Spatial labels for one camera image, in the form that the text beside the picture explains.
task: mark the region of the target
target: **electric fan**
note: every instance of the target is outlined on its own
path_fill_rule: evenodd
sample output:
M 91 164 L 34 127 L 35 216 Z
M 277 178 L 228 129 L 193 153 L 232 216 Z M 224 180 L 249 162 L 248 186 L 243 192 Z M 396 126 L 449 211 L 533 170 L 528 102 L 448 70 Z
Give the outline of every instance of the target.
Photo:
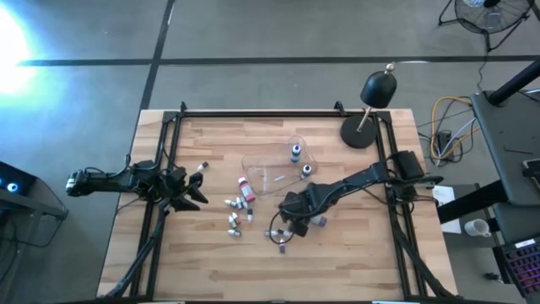
M 448 1 L 439 16 L 439 25 L 458 22 L 473 33 L 482 34 L 486 40 L 486 51 L 499 47 L 516 28 L 526 20 L 534 0 L 455 0 L 456 18 L 442 21 L 442 15 L 450 6 Z M 489 34 L 512 28 L 495 47 L 491 46 Z

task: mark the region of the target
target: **white label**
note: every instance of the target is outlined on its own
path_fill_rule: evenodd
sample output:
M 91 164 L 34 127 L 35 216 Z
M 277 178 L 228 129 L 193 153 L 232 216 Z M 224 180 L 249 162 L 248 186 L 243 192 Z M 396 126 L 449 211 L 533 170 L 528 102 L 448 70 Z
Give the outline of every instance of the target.
M 534 244 L 534 243 L 535 243 L 535 241 L 533 239 L 526 240 L 526 241 L 523 241 L 523 242 L 518 242 L 516 244 L 516 248 L 521 248 L 521 247 L 531 245 L 531 244 Z

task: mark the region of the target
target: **pink bottle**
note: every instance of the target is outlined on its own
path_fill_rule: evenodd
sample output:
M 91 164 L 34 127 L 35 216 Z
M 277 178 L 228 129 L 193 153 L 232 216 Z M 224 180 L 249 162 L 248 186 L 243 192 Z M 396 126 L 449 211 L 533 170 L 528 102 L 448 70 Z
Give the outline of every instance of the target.
M 247 203 L 253 202 L 255 200 L 255 194 L 253 193 L 253 190 L 251 190 L 250 184 L 247 182 L 246 178 L 241 176 L 238 179 L 238 183 L 240 184 L 240 190 L 242 191 L 244 198 L 246 198 Z

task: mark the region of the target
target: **lamp base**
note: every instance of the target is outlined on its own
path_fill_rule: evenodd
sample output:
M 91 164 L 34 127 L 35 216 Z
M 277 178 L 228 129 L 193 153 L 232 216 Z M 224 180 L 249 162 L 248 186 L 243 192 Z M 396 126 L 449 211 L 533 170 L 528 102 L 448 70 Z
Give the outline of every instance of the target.
M 341 139 L 347 146 L 355 149 L 363 149 L 369 147 L 375 141 L 377 132 L 375 125 L 369 119 L 364 123 L 364 126 L 357 132 L 356 129 L 360 125 L 363 116 L 351 116 L 343 122 L 339 131 Z

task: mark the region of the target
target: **clear plastic container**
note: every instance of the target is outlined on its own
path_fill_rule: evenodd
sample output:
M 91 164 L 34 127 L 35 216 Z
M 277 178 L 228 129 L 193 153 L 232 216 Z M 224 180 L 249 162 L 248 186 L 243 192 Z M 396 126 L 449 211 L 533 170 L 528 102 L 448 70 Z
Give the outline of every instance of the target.
M 296 144 L 301 147 L 300 160 L 292 162 L 291 151 Z M 311 175 L 316 173 L 317 163 L 300 136 L 293 136 L 282 144 L 261 144 L 261 153 L 242 158 L 244 177 L 257 195 L 274 193 L 302 181 L 305 165 L 311 166 Z

